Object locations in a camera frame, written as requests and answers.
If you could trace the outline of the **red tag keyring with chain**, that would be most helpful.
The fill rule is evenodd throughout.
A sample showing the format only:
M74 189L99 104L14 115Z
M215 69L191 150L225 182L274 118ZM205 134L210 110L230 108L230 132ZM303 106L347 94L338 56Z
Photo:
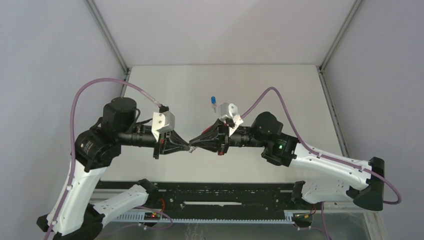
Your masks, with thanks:
M211 128L211 126L209 126L208 128L205 128L202 131L202 134L206 133L210 128ZM197 146L191 146L187 152L188 153L193 153L197 148L198 148Z

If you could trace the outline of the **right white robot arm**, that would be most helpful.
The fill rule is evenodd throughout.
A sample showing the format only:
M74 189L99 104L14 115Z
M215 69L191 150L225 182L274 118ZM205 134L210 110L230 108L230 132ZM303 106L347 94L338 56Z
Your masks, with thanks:
M220 156L230 147L263 148L261 157L272 165L310 169L334 178L327 183L297 181L290 196L291 204L297 209L304 209L309 204L338 201L353 202L369 211L383 209L383 159L358 160L319 152L317 148L302 145L297 137L283 133L283 126L268 111L260 113L251 126L236 126L217 119L189 144Z

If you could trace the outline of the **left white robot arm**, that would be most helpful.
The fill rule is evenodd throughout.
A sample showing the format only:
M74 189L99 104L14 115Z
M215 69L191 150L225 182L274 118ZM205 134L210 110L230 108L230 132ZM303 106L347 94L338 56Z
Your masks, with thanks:
M128 190L107 200L90 203L102 175L122 146L153 149L153 157L188 151L189 144L173 129L173 115L162 106L154 113L152 124L138 121L140 110L134 99L114 98L103 108L95 125L82 132L74 143L74 173L67 179L63 192L53 210L37 219L46 233L54 232L56 240L93 240L116 217L130 209L153 208L158 202L158 188L141 179Z

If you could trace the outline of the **blue tagged key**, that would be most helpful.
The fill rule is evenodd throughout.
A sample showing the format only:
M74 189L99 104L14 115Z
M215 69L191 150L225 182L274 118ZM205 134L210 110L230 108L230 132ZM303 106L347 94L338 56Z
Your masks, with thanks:
M216 113L217 112L217 101L216 101L216 97L215 96L211 96L210 101L211 101L211 107L212 107L213 111Z

